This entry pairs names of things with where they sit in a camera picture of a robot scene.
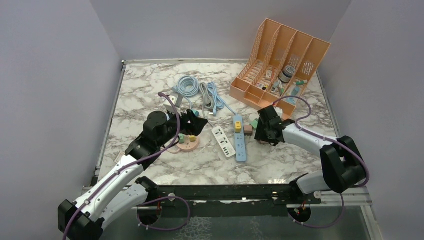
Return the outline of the green charger plug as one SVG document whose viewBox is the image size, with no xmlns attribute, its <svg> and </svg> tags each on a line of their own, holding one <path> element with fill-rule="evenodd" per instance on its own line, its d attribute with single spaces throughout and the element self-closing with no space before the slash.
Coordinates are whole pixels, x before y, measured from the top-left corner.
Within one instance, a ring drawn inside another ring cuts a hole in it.
<svg viewBox="0 0 424 240">
<path fill-rule="evenodd" d="M 250 121 L 250 125 L 252 126 L 253 129 L 257 129 L 258 128 L 258 124 L 259 124 L 259 119 L 258 118 Z"/>
<path fill-rule="evenodd" d="M 179 144 L 184 144 L 185 143 L 185 135 L 184 134 L 180 133 L 178 135 L 178 143 Z"/>
</svg>

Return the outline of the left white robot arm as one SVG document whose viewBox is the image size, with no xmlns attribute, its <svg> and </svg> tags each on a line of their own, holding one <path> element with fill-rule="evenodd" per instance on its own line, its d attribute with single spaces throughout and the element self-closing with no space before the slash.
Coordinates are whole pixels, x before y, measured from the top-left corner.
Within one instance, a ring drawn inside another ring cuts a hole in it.
<svg viewBox="0 0 424 240">
<path fill-rule="evenodd" d="M 198 136 L 208 120 L 192 110 L 173 114 L 154 111 L 147 116 L 142 133 L 128 146 L 115 167 L 89 191 L 58 207 L 58 228 L 63 239 L 98 240 L 104 230 L 122 214 L 139 204 L 152 205 L 157 191 L 136 184 L 123 190 L 165 151 L 166 143 L 179 140 L 179 134 Z"/>
</svg>

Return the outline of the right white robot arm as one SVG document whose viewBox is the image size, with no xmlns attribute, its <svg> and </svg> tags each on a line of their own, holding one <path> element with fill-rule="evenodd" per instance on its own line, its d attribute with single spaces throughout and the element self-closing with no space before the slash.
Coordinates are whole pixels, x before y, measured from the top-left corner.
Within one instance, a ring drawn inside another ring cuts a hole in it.
<svg viewBox="0 0 424 240">
<path fill-rule="evenodd" d="M 258 111 L 255 140 L 276 146 L 292 144 L 320 158 L 321 171 L 308 173 L 290 182 L 289 199 L 300 204 L 318 191 L 343 193 L 365 183 L 369 174 L 352 138 L 319 135 L 302 128 L 292 119 L 283 120 L 273 106 Z"/>
</svg>

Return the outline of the yellow charger plug back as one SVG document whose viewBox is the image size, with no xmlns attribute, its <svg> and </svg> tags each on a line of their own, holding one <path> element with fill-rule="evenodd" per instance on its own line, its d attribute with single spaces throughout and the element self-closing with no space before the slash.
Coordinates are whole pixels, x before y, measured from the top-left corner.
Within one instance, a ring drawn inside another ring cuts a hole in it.
<svg viewBox="0 0 424 240">
<path fill-rule="evenodd" d="M 197 140 L 197 137 L 195 135 L 189 135 L 188 138 L 189 138 L 189 141 L 192 143 Z"/>
</svg>

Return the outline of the yellow charger plug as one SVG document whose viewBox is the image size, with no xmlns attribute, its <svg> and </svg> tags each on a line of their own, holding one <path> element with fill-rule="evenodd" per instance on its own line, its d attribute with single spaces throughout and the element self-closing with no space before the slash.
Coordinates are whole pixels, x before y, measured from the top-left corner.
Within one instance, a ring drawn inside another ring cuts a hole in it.
<svg viewBox="0 0 424 240">
<path fill-rule="evenodd" d="M 192 143 L 197 140 L 197 137 L 195 135 L 189 135 L 188 138 L 189 138 L 189 141 Z"/>
<path fill-rule="evenodd" d="M 234 122 L 234 132 L 236 134 L 239 134 L 239 133 L 241 133 L 241 131 L 242 131 L 242 123 L 241 123 L 241 121 L 235 121 Z"/>
</svg>

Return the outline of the yellow charger plug front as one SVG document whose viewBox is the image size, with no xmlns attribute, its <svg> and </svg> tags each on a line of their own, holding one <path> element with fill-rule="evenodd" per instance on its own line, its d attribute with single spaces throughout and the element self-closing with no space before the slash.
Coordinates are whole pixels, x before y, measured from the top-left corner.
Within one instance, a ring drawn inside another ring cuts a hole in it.
<svg viewBox="0 0 424 240">
<path fill-rule="evenodd" d="M 242 123 L 241 123 L 241 121 L 235 121 L 234 122 L 234 132 L 236 134 L 239 134 L 239 133 L 241 133 L 241 131 L 242 131 Z"/>
</svg>

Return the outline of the pink charger plug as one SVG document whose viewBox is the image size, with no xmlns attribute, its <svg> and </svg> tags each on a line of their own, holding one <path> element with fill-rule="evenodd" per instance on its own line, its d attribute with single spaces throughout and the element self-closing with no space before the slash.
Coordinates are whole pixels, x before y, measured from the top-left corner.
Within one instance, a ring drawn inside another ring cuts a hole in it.
<svg viewBox="0 0 424 240">
<path fill-rule="evenodd" d="M 254 131 L 254 129 L 250 124 L 243 126 L 243 133 L 244 133 L 245 136 L 252 136 L 253 131 Z"/>
</svg>

